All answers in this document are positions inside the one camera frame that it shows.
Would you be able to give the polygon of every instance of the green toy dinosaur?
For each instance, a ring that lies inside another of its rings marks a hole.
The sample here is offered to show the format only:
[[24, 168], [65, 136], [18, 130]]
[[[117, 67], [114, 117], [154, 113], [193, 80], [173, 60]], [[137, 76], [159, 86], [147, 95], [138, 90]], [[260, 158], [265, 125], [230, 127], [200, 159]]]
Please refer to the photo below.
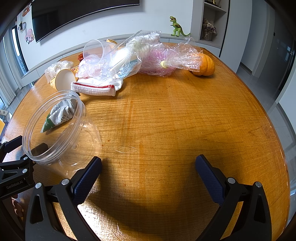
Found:
[[172, 24], [171, 26], [173, 26], [173, 27], [175, 28], [175, 29], [174, 29], [174, 34], [171, 34], [172, 36], [177, 36], [177, 37], [179, 37], [180, 33], [181, 33], [183, 36], [188, 36], [188, 35], [190, 34], [190, 33], [189, 33], [189, 34], [186, 35], [186, 34], [183, 33], [182, 27], [180, 26], [180, 24], [177, 23], [175, 17], [170, 16], [170, 22], [173, 22], [173, 24]]

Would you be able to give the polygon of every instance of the white towel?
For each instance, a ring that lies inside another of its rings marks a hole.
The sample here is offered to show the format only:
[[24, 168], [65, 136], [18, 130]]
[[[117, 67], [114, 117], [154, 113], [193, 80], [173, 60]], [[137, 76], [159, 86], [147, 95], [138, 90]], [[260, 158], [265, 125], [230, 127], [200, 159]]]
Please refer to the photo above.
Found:
[[115, 96], [117, 90], [123, 84], [122, 79], [108, 79], [101, 81], [100, 78], [79, 78], [77, 82], [71, 83], [71, 90], [87, 95]]

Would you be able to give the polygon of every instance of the blue gripper pad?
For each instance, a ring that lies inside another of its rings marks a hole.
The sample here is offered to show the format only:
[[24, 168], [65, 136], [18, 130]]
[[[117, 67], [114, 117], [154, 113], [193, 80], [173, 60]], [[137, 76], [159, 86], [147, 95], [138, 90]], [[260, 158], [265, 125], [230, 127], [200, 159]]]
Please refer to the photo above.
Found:
[[97, 180], [98, 176], [102, 171], [102, 161], [99, 157], [94, 157], [91, 160], [91, 164], [88, 165], [86, 171], [81, 176], [80, 180], [77, 182], [76, 186], [73, 188], [73, 198], [72, 202], [75, 205], [84, 203], [87, 195], [89, 194], [92, 186]]
[[213, 168], [204, 155], [199, 155], [195, 160], [195, 169], [200, 175], [207, 191], [209, 192], [212, 200], [222, 206], [224, 197], [224, 187], [214, 174]]
[[22, 145], [22, 136], [18, 136], [5, 144], [4, 151], [9, 153]]

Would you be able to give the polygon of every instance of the black television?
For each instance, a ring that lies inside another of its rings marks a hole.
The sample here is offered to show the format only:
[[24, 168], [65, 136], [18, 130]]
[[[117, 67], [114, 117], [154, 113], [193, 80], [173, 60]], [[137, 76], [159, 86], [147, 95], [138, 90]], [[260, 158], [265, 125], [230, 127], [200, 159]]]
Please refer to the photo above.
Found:
[[36, 42], [82, 17], [109, 9], [140, 5], [140, 0], [35, 0], [32, 22]]

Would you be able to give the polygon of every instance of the orange pumpkin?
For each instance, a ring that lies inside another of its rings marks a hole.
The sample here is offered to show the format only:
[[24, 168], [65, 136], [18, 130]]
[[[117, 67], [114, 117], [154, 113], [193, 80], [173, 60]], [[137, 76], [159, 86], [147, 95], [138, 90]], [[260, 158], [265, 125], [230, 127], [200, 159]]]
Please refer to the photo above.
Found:
[[200, 56], [200, 59], [201, 59], [200, 71], [199, 72], [193, 71], [193, 73], [195, 75], [203, 75], [203, 73], [205, 73], [207, 70], [207, 55], [204, 53], [199, 53], [198, 55]]
[[195, 75], [204, 75], [204, 76], [209, 76], [212, 75], [215, 72], [215, 64], [213, 60], [210, 58], [210, 56], [204, 54], [204, 53], [199, 53], [201, 57], [201, 64], [200, 64], [200, 71], [195, 72], [192, 71], [193, 74]]
[[214, 61], [208, 55], [205, 56], [207, 57], [207, 70], [205, 73], [203, 73], [203, 76], [209, 76], [215, 72], [215, 64]]

